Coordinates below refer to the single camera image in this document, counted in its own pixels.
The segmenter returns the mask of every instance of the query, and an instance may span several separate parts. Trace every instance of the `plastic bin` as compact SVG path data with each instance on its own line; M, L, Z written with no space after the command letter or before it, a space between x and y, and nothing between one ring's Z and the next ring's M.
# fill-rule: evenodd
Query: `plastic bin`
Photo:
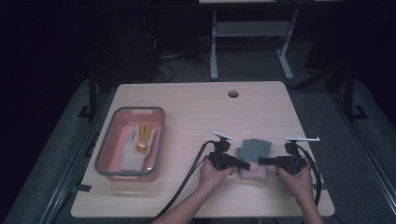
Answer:
M120 166L123 150L136 125L149 124L155 129L153 142L141 171L125 171ZM117 109L106 130L94 168L112 181L154 181L160 172L165 113L160 107L125 106Z

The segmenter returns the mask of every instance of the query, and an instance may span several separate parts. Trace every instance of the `human arm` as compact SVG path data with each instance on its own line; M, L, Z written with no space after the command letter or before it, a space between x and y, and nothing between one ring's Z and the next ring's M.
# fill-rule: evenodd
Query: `human arm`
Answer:
M156 218L152 223L189 223L210 194L221 186L222 181L227 175L233 173L234 168L217 171L208 158L200 170L200 180L198 188L185 198L181 203L169 210L167 213Z
M300 206L305 224L323 223L314 200L311 165L309 162L297 175L291 175L280 167L276 167L276 171L283 177L289 192Z

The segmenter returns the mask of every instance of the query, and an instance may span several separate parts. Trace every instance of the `person's left hand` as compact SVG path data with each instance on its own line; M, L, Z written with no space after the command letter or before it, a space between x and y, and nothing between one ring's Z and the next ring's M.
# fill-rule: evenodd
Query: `person's left hand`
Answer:
M207 193L213 192L221 186L224 178L236 171L236 167L229 167L225 170L218 171L213 167L208 158L204 159L204 164L201 167L199 187Z

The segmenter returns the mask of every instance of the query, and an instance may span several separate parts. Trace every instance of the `pink cloth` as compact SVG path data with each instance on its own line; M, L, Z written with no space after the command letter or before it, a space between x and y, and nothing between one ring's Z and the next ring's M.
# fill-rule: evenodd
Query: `pink cloth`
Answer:
M240 170L239 174L243 180L264 182L267 177L267 168L265 165L259 165L255 162L250 162L250 170Z

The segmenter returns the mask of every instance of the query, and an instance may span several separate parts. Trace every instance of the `pink tray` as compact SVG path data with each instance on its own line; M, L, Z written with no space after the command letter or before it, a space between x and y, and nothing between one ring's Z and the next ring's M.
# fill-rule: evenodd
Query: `pink tray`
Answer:
M151 151L145 159L141 172L120 169L123 146L134 127L150 124L156 130ZM121 107L117 109L108 125L103 144L94 164L96 172L116 181L153 181L160 172L161 145L165 113L160 107Z

